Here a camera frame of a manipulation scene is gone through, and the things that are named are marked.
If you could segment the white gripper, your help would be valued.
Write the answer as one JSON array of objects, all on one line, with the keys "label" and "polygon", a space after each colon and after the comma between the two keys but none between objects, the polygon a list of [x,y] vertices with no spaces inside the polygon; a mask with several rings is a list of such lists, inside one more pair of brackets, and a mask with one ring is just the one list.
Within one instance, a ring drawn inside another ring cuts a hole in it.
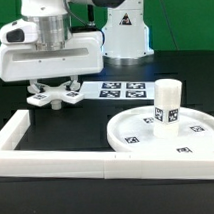
[{"label": "white gripper", "polygon": [[80,88],[78,77],[100,72],[103,67],[100,31],[71,32],[64,17],[19,19],[0,29],[0,78],[29,81],[31,94],[44,92],[36,79],[71,76],[68,91]]}]

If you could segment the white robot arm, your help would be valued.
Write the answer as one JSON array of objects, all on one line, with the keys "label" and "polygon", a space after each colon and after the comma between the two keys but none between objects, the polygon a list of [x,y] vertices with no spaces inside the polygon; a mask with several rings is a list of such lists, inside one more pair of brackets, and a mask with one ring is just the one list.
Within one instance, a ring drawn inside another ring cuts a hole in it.
[{"label": "white robot arm", "polygon": [[0,78],[78,77],[103,62],[150,56],[144,0],[21,0],[21,18],[0,29]]}]

